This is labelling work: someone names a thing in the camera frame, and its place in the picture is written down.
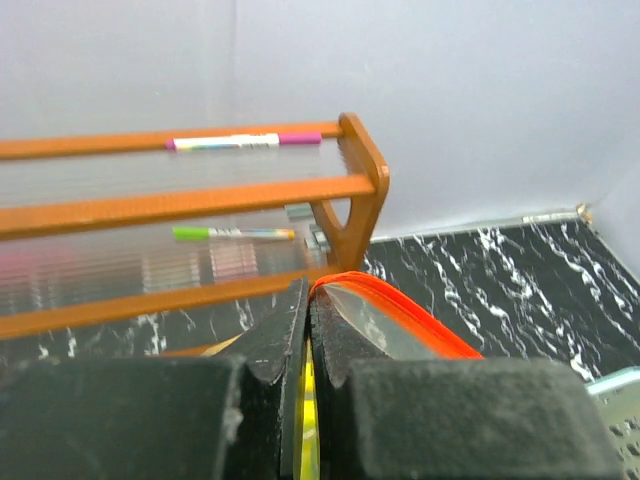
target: gray tray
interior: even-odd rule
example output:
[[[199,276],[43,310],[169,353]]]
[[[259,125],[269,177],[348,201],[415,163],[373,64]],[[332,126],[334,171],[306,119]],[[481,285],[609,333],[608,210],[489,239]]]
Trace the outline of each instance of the gray tray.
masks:
[[[640,480],[640,367],[620,370],[587,385],[609,428],[624,476]]]

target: orange wooden frame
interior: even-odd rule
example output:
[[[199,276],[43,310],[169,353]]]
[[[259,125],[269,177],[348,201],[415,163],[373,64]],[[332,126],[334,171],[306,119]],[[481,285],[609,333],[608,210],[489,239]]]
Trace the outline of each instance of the orange wooden frame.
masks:
[[[352,113],[340,115],[338,122],[333,123],[1,141],[0,162],[160,150],[165,148],[168,140],[176,137],[292,131],[319,131],[323,137],[337,137],[350,174],[215,190],[5,208],[0,209],[0,241],[226,215],[308,202],[316,223],[324,230],[332,247],[327,267],[5,316],[0,319],[0,338],[262,295],[283,290],[301,276],[306,275],[313,282],[324,275],[358,269],[389,188],[389,169],[384,158],[358,117]],[[351,210],[343,226],[337,219],[331,200],[345,198],[351,200]]]

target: white wall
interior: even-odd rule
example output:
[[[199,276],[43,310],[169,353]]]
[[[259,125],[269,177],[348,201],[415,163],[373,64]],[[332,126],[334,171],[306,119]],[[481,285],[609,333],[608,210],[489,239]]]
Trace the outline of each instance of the white wall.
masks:
[[[640,161],[636,162],[609,194],[594,205],[593,218],[607,245],[640,278]]]
[[[356,111],[391,166],[377,235],[593,202],[639,149],[637,0],[14,3],[1,137]]]

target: marble pattern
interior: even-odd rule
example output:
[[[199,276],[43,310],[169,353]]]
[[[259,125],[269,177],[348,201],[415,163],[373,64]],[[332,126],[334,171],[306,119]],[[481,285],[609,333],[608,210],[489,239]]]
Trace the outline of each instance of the marble pattern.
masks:
[[[640,285],[582,222],[373,244],[365,271],[485,356],[545,356],[584,380],[640,365]]]
[[[640,365],[640,285],[581,222],[416,236],[371,245],[364,270],[486,356],[546,356],[585,380]],[[281,294],[0,342],[0,363],[158,354],[216,343]]]

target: pink marker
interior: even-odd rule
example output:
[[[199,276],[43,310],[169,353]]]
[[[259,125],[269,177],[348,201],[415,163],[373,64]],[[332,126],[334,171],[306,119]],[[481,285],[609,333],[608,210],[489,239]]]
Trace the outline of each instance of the pink marker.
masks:
[[[318,145],[320,132],[267,133],[265,135],[230,135],[228,137],[174,138],[168,150],[200,150],[215,148],[278,147],[280,145]]]

